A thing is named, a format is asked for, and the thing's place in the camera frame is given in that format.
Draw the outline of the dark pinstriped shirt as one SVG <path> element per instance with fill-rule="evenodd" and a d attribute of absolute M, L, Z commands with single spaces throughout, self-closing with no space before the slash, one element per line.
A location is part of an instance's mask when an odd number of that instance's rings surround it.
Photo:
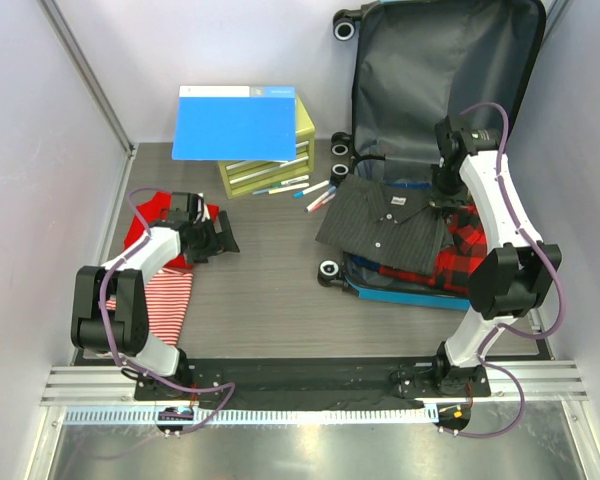
<path fill-rule="evenodd" d="M 315 240 L 381 266 L 429 276 L 453 244 L 427 189 L 349 175 L 329 203 Z"/>

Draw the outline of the red black checked shirt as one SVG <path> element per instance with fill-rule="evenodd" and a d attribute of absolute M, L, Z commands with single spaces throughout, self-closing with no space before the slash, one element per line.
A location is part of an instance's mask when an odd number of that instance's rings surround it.
<path fill-rule="evenodd" d="M 469 277 L 487 256 L 486 235 L 475 205 L 447 218 L 452 244 L 438 254 L 431 275 L 379 267 L 379 273 L 397 280 L 456 294 L 468 295 Z"/>

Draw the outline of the blue plaid shirt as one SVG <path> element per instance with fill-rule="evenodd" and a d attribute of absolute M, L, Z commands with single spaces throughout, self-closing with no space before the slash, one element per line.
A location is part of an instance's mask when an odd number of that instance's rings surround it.
<path fill-rule="evenodd" d="M 428 274 L 435 263 L 437 220 L 424 189 L 393 187 L 354 178 L 345 184 L 352 209 L 354 262 L 374 272 L 380 266 Z"/>

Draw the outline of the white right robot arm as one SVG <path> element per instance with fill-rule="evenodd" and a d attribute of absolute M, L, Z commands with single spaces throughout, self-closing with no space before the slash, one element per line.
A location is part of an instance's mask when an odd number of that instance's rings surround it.
<path fill-rule="evenodd" d="M 435 136 L 440 161 L 432 168 L 432 204 L 443 210 L 474 205 L 487 244 L 485 259 L 469 277 L 469 310 L 439 346 L 430 373 L 433 388 L 451 396 L 484 381 L 488 350 L 503 332 L 514 332 L 515 323 L 558 284 L 562 254 L 529 221 L 501 132 L 474 129 L 463 117 L 447 116 L 436 125 Z"/>

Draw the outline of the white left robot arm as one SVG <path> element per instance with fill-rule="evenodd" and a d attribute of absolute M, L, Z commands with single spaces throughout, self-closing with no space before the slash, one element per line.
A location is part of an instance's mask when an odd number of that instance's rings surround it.
<path fill-rule="evenodd" d="M 110 354 L 117 367 L 136 374 L 137 384 L 152 379 L 178 400 L 197 391 L 189 361 L 150 331 L 146 286 L 179 257 L 195 265 L 240 248 L 227 212 L 213 209 L 202 193 L 155 191 L 169 204 L 152 220 L 127 197 L 141 235 L 115 258 L 77 271 L 70 338 L 78 349 Z"/>

